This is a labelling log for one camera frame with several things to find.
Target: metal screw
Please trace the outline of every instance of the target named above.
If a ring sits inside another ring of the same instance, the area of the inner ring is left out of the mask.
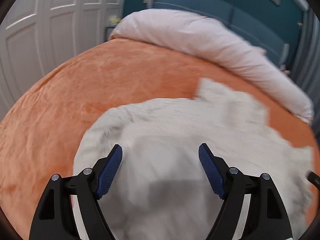
[[[59,179],[59,175],[58,174],[54,174],[54,175],[52,175],[51,179],[53,181],[56,181],[57,179]]]
[[[263,173],[262,177],[266,180],[270,179],[270,175],[268,173]]]
[[[91,174],[91,172],[92,172],[91,168],[86,168],[86,169],[84,169],[83,174],[84,175],[89,175],[89,174]]]
[[[237,174],[238,173],[238,169],[237,168],[230,168],[229,171],[232,174]]]

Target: upholstered headboard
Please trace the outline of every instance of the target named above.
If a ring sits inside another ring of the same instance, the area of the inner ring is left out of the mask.
[[[275,65],[286,63],[289,44],[263,23],[223,0],[148,0],[147,7],[185,10],[216,18],[253,46],[266,49],[267,57]]]

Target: blue textured rubber pad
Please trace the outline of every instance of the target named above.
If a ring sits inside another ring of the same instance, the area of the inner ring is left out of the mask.
[[[96,193],[100,198],[108,193],[121,161],[122,148],[121,146],[118,146],[99,177],[98,190]]]
[[[199,147],[199,160],[202,164],[205,174],[207,175],[213,192],[223,199],[226,195],[226,191],[223,187],[223,177],[220,174],[217,166],[214,164],[214,161],[210,157],[209,152],[203,145],[200,145]]]

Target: orange blanket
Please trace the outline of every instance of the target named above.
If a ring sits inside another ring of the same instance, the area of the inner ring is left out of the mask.
[[[311,129],[252,84],[210,62],[137,41],[115,39],[65,62],[36,83],[0,124],[0,206],[28,239],[50,176],[72,175],[84,132],[111,107],[152,98],[192,98],[208,77],[252,94],[270,109],[270,126],[294,147],[312,146]],[[316,213],[315,198],[308,223]]]

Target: white cloth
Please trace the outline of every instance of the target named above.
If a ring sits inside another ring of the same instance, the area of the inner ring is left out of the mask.
[[[198,158],[205,142],[244,174],[271,175],[298,236],[305,230],[311,199],[304,175],[312,152],[290,147],[266,125],[267,115],[249,94],[202,79],[195,100],[158,98],[105,112],[85,133],[73,174],[93,167],[119,144],[122,163],[99,201],[116,239],[205,239],[222,204]],[[249,199],[234,239],[241,237]],[[87,240],[76,199],[74,213],[81,239]]]
[[[112,37],[207,59],[253,82],[304,122],[312,122],[310,98],[255,47],[216,19],[180,10],[148,9],[126,16]]]

